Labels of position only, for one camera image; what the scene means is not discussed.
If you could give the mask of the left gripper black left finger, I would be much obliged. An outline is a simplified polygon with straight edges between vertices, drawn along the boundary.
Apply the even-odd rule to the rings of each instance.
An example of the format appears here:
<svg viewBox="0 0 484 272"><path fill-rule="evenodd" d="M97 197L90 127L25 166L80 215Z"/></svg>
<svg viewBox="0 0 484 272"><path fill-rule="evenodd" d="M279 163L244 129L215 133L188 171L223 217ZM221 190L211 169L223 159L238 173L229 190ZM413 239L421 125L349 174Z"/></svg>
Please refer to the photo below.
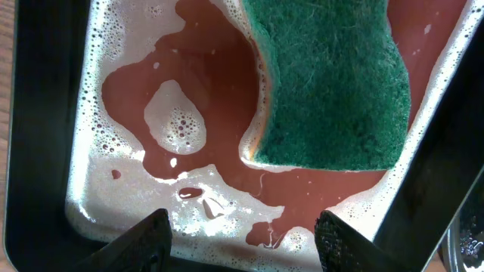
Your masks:
<svg viewBox="0 0 484 272"><path fill-rule="evenodd" d="M158 209L75 265L76 272L163 272L168 270L172 231L168 212Z"/></svg>

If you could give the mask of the green and yellow sponge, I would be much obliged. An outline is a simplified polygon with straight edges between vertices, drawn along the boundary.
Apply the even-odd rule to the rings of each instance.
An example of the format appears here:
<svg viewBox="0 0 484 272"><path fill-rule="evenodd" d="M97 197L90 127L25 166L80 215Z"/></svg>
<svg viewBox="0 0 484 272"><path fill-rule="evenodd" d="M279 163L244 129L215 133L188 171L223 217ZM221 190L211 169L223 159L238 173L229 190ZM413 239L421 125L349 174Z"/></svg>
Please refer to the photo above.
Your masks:
<svg viewBox="0 0 484 272"><path fill-rule="evenodd" d="M268 104L252 159L330 171L392 168L405 144L411 91L387 0L242 6Z"/></svg>

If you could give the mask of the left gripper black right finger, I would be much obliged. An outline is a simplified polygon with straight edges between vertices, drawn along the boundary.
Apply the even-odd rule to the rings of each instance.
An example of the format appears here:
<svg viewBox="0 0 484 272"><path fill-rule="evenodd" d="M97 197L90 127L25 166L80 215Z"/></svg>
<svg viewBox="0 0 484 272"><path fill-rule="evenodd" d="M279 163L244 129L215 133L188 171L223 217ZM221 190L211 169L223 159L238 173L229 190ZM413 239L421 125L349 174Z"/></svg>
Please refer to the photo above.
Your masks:
<svg viewBox="0 0 484 272"><path fill-rule="evenodd" d="M330 211L315 223L315 245L324 272L402 272L405 267Z"/></svg>

